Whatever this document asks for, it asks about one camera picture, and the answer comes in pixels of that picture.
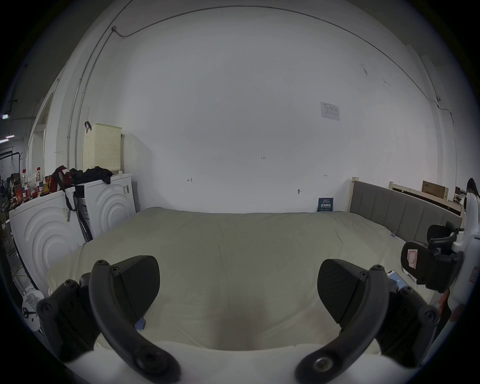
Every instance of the white mattress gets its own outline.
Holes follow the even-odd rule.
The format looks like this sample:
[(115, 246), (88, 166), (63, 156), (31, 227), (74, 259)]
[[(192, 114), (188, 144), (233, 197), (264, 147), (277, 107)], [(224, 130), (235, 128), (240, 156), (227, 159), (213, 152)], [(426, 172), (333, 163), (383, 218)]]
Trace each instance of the white mattress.
[[(325, 259), (395, 269), (428, 302), (433, 291), (402, 272), (404, 241), (347, 212), (203, 214), (149, 208), (84, 244), (48, 272), (56, 289), (98, 259), (154, 256), (160, 290), (140, 331), (152, 342), (224, 350), (326, 344), (339, 332), (317, 293)], [(99, 343), (109, 348), (99, 338)], [(369, 352), (379, 351), (374, 342)]]

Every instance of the blue sign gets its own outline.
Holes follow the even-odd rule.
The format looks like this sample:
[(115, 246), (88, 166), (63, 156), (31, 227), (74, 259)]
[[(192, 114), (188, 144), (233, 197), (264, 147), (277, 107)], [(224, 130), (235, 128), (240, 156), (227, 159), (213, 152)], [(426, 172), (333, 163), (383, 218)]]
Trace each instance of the blue sign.
[(327, 199), (318, 199), (317, 212), (332, 212), (333, 211), (333, 197)]

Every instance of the white washing machine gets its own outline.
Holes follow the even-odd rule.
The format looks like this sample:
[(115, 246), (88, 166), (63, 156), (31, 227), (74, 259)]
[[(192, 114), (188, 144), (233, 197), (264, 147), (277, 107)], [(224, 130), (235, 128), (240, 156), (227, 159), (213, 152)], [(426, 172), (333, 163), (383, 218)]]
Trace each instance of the white washing machine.
[[(75, 186), (79, 207), (86, 219), (92, 237), (96, 238), (118, 223), (135, 214), (132, 193), (132, 174), (113, 175), (110, 184), (102, 180)], [(73, 190), (68, 191), (73, 201)]]
[(50, 267), (85, 243), (78, 217), (67, 208), (63, 191), (23, 203), (9, 215), (20, 257), (32, 281), (47, 297)]

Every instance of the smartphone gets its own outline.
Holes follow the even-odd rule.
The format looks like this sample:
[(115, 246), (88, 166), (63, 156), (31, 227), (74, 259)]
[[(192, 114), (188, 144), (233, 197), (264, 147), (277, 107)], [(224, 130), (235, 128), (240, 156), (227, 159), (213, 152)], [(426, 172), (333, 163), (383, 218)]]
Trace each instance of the smartphone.
[(408, 287), (408, 284), (402, 279), (397, 272), (390, 271), (387, 273), (387, 276), (396, 282), (398, 290), (401, 290), (403, 287)]

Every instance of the laundry basket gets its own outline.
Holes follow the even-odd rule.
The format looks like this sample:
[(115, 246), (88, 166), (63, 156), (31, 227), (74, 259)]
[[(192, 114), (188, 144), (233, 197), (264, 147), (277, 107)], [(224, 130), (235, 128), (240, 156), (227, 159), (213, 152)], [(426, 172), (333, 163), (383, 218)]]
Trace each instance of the laundry basket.
[(120, 170), (121, 128), (94, 124), (84, 135), (84, 170), (93, 167)]

